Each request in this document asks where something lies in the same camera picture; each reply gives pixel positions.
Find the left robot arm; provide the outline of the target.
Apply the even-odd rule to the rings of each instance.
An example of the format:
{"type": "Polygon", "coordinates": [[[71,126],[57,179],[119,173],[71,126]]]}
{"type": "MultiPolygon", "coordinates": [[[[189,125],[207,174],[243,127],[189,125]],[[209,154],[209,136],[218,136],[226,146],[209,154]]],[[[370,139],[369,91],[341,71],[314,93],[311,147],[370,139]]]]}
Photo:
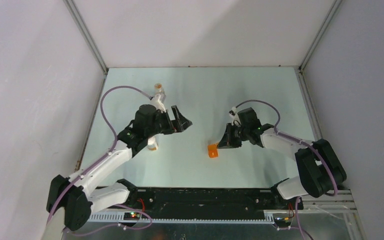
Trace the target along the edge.
{"type": "Polygon", "coordinates": [[[156,135],[181,133],[192,126],[177,106],[171,107],[174,119],[164,109],[151,104],[141,105],[134,119],[115,139],[108,152],[88,166],[68,177],[57,175],[50,183],[46,210],[52,216],[64,209],[63,227],[71,231],[80,229],[91,214],[122,204],[133,208],[138,194],[126,185],[116,182],[99,189],[98,185],[114,170],[134,158],[156,135]]]}

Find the orange pill organizer box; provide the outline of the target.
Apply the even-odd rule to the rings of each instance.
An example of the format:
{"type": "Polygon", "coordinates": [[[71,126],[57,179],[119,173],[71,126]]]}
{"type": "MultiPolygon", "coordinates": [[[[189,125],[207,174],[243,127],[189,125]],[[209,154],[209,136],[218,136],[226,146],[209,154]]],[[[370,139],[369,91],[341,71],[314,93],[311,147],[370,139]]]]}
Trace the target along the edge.
{"type": "Polygon", "coordinates": [[[211,158],[211,159],[217,158],[219,156],[218,143],[209,144],[207,146],[207,153],[208,153],[209,158],[211,158]]]}

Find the amber glass pill bottle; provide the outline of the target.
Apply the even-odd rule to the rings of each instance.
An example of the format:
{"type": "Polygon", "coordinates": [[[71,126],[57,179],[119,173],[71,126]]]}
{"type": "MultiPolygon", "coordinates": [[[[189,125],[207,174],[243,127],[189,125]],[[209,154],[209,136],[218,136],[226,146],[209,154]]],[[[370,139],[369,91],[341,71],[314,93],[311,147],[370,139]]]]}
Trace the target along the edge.
{"type": "Polygon", "coordinates": [[[165,90],[164,90],[163,85],[161,83],[156,83],[154,85],[154,92],[155,92],[155,95],[160,95],[160,96],[165,95],[165,90]]]}

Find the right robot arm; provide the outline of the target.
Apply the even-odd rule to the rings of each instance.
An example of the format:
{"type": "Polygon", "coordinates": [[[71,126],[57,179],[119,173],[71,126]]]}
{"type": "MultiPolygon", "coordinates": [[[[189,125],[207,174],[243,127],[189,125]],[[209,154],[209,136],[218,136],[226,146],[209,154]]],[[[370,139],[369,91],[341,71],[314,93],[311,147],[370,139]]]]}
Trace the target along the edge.
{"type": "Polygon", "coordinates": [[[291,199],[310,195],[318,198],[347,179],[347,174],[331,144],[321,138],[317,141],[303,140],[275,131],[272,124],[261,124],[251,107],[229,114],[232,122],[226,124],[225,132],[216,145],[217,149],[240,148],[243,142],[274,150],[296,162],[298,175],[287,178],[273,186],[271,204],[284,209],[291,199]]]}

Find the white pill bottle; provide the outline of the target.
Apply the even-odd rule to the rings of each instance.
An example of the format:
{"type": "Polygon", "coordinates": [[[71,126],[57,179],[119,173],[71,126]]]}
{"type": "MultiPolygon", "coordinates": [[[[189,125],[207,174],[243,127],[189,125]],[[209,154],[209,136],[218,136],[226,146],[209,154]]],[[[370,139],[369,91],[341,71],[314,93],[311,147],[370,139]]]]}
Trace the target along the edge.
{"type": "Polygon", "coordinates": [[[159,148],[157,138],[155,136],[150,137],[147,141],[147,149],[150,151],[156,151],[159,148]]]}

